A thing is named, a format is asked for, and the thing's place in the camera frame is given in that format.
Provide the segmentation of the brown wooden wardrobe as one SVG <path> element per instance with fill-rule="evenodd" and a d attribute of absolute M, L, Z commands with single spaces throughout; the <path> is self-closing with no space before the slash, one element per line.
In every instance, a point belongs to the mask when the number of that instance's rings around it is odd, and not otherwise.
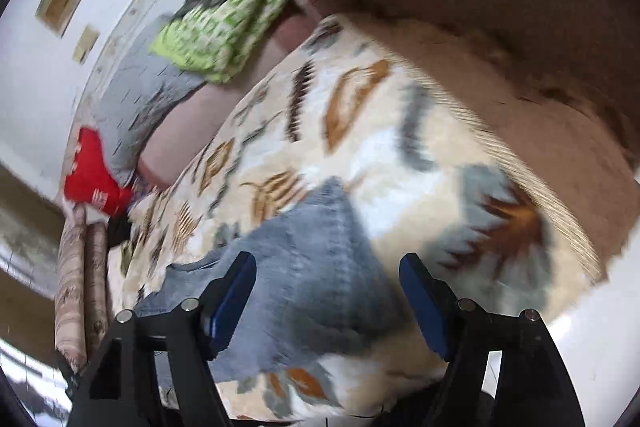
<path fill-rule="evenodd" d="M 1 169 L 1 339 L 51 366 L 63 225 L 58 207 Z"/>

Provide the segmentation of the beige leaf print blanket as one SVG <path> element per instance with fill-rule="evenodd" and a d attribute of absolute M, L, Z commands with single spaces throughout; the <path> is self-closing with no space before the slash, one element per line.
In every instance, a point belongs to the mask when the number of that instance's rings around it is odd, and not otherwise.
<path fill-rule="evenodd" d="M 552 320 L 600 277 L 596 252 L 550 186 L 472 110 L 392 52 L 382 27 L 344 16 L 247 93 L 177 180 L 130 210 L 111 251 L 114 311 L 162 287 L 168 265 L 198 262 L 341 181 L 373 254 L 397 286 L 408 253 L 490 312 Z M 300 421 L 377 412 L 442 375 L 408 321 L 360 355 L 216 381 L 229 413 Z"/>

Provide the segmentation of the blue denim pants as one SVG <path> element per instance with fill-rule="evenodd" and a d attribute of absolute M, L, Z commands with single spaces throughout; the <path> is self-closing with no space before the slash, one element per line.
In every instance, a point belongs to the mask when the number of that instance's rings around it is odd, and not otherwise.
<path fill-rule="evenodd" d="M 242 251 L 255 257 L 257 277 L 229 347 L 210 365 L 216 381 L 360 355 L 408 321 L 336 178 L 200 261 L 168 265 L 160 290 L 134 309 L 152 315 L 198 297 Z"/>

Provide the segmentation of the beige wall switch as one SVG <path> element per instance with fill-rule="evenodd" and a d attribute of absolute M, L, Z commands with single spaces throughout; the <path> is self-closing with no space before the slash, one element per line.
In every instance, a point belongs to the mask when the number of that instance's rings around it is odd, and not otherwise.
<path fill-rule="evenodd" d="M 77 64 L 84 64 L 88 55 L 96 45 L 99 36 L 100 32 L 96 28 L 91 25 L 87 25 L 82 31 L 82 34 L 75 46 L 72 56 L 73 61 Z"/>

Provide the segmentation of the green patterned cloth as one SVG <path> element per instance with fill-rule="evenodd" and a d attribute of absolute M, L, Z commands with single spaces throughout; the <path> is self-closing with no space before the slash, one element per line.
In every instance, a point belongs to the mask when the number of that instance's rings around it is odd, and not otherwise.
<path fill-rule="evenodd" d="M 150 50 L 213 83 L 241 72 L 288 0 L 184 0 Z"/>

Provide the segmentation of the grey quilted pillow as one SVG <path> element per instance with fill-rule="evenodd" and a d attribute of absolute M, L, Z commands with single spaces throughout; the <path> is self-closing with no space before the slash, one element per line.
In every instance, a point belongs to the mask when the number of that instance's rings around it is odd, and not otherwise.
<path fill-rule="evenodd" d="M 178 68 L 151 51 L 171 16 L 162 14 L 140 32 L 114 72 L 94 111 L 105 166 L 120 186 L 127 185 L 152 132 L 193 91 L 202 76 Z"/>

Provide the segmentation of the striped beige rolled quilt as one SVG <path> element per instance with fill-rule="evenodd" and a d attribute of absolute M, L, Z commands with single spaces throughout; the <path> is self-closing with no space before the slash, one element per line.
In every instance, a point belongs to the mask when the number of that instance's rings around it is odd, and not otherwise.
<path fill-rule="evenodd" d="M 86 207 L 65 213 L 54 294 L 54 347 L 70 373 L 80 373 L 110 326 L 106 297 L 107 228 L 89 223 Z"/>

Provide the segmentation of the pink bed sheet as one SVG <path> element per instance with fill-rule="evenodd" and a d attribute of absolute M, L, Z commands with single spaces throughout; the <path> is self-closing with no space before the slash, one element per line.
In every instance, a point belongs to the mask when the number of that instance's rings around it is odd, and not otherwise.
<path fill-rule="evenodd" d="M 215 138 L 236 104 L 316 27 L 306 15 L 281 17 L 258 43 L 241 72 L 225 84 L 206 83 L 172 108 L 139 156 L 141 178 L 160 188 L 173 184 L 189 162 Z"/>

